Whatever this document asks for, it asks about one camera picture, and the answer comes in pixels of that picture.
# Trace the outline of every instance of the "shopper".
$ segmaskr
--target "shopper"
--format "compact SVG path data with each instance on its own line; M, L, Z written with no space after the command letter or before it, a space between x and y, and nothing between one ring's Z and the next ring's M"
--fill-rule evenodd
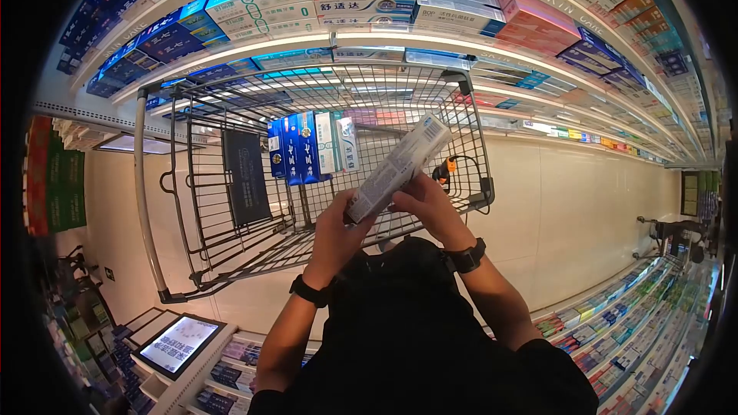
M352 195L338 193L317 219L312 259L264 341L249 413L595 413L585 375L541 338L438 183L420 174L391 210L418 217L450 257L416 237L358 251L374 219L344 226ZM497 340L458 293L449 258ZM300 368L325 302L322 346Z

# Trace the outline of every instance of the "shelf label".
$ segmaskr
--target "shelf label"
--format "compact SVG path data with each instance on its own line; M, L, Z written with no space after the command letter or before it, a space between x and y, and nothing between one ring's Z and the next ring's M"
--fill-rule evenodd
M579 24L583 24L587 28L589 28L592 32L597 33L598 35L602 35L603 29L602 26L599 23L595 23L592 19L592 17L582 14L581 12L578 12L579 7L572 4L571 2L567 0L542 0L543 2L546 2L550 6L554 8L558 8L561 12L564 12L569 15L574 15L575 21Z

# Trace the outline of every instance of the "black wristwatch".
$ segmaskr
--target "black wristwatch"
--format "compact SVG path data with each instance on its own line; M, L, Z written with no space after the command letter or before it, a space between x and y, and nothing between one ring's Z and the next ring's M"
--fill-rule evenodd
M315 303L316 308L324 308L331 300L333 283L334 281L331 281L327 287L315 290L313 287L310 287L308 284L303 282L303 275L300 274L298 277L294 278L294 281L292 281L289 292L297 293L300 298L308 300L311 303Z
M477 244L474 247L467 248L462 252L446 252L451 259L451 263L459 274L472 272L479 267L480 261L484 256L487 246L481 237L477 237Z

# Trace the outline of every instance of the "shopping cart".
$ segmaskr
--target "shopping cart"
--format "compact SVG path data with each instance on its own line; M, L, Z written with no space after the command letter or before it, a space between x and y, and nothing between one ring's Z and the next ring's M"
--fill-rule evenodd
M172 128L171 170L161 176L160 185L174 198L188 254L189 278L196 288L191 292L169 292L146 206L145 103L148 94L160 91L164 81L147 85L138 93L134 143L141 228L162 303L202 298L239 279L307 263L320 212L338 191L361 185L425 113L433 113L447 125L453 138L438 156L428 161L425 171L430 175L446 158L458 156L457 169L444 185L449 198L460 214L489 212L494 189L472 83L466 71L404 63L329 64L205 82L191 77L176 82L171 84L173 100L168 114ZM333 174L321 183L287 186L284 179L271 174L267 123L309 110L342 111L342 116L352 118L361 166L358 171ZM186 125L187 151L178 154L173 132L181 124ZM233 156L229 144L241 140L252 144L258 141L261 149L259 158L242 161L239 167L250 167L252 177L263 176L268 217L243 211L241 188L251 185L243 184L234 174L233 161L229 159ZM174 171L177 163L185 160L184 154L188 163L186 189L178 189ZM196 236L192 231L188 234L185 227L183 210L187 201L194 212ZM383 211L362 246L411 234L422 227L410 214Z

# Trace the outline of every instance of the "barcode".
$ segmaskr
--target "barcode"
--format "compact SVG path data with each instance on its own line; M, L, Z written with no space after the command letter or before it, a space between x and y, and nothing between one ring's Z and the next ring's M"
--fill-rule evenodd
M440 133L440 125L437 122L431 121L431 123L423 131L425 138L433 143L433 138L437 137Z

